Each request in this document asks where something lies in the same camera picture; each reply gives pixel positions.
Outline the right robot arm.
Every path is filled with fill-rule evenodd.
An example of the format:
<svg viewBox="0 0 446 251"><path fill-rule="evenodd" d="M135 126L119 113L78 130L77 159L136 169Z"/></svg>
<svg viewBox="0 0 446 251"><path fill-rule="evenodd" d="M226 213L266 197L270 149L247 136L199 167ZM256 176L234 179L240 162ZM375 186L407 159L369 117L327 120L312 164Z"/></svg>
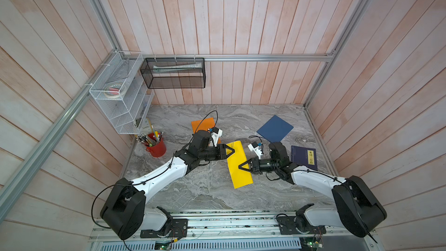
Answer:
<svg viewBox="0 0 446 251"><path fill-rule="evenodd" d="M253 174L275 173L279 180L312 189L335 204L330 207L308 203L296 210L292 225L286 224L285 216L280 215L279 225L288 228L290 233L310 234L330 226L344 228L356 237L364 238L387 219L387 211L360 177L337 177L308 165L299 165L289 158L280 142L269 145L268 159L261 157L261 144L252 143L249 149L255 153L254 158L247 159L242 155L228 164L238 187L247 185Z"/></svg>

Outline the blue paper document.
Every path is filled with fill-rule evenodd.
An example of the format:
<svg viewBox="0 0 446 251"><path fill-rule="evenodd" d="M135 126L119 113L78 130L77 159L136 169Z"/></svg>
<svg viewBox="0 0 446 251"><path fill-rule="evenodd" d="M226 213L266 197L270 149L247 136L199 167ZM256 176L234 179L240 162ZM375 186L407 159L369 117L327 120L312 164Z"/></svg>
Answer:
<svg viewBox="0 0 446 251"><path fill-rule="evenodd" d="M291 124L274 115L257 130L257 133L269 142L281 142L292 130Z"/></svg>

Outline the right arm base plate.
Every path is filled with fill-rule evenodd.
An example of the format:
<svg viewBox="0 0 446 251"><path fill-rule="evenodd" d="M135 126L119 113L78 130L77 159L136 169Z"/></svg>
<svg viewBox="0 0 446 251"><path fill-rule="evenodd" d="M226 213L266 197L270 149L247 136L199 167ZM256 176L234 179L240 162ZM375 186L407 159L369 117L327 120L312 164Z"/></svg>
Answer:
<svg viewBox="0 0 446 251"><path fill-rule="evenodd" d="M276 215L281 235L326 234L325 226L313 226L302 216Z"/></svg>

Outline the yellow paper document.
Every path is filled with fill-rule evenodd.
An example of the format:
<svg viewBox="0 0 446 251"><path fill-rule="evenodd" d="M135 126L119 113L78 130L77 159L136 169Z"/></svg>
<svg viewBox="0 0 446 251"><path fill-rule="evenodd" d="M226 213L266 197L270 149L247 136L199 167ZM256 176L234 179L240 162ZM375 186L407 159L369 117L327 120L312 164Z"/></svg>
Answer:
<svg viewBox="0 0 446 251"><path fill-rule="evenodd" d="M240 141L234 141L227 145L235 150L235 152L231 155L231 151L229 149L226 150L226 154L228 155L228 159L226 161L228 163L228 169L230 172L233 187L235 189L238 189L252 184L252 174L239 168L241 164L247 162L242 143Z"/></svg>

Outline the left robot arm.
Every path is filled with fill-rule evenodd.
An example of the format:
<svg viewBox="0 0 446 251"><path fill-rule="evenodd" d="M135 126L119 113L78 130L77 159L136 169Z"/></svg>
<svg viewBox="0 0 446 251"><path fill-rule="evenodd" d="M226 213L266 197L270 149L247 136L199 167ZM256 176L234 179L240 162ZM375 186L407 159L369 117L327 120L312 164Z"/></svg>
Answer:
<svg viewBox="0 0 446 251"><path fill-rule="evenodd" d="M169 212L161 207L146 209L146 204L164 187L199 167L202 161L225 160L235 154L233 147L218 143L219 137L220 130L199 130L166 164L140 178L118 180L100 212L102 220L123 241L138 230L172 236L173 218Z"/></svg>

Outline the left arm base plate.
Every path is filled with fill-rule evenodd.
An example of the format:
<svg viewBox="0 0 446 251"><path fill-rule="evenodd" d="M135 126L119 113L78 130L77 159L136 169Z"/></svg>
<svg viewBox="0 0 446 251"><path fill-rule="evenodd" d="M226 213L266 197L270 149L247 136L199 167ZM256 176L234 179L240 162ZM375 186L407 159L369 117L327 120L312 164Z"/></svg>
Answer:
<svg viewBox="0 0 446 251"><path fill-rule="evenodd" d="M142 230L141 238L182 239L187 236L187 218L169 218L159 231Z"/></svg>

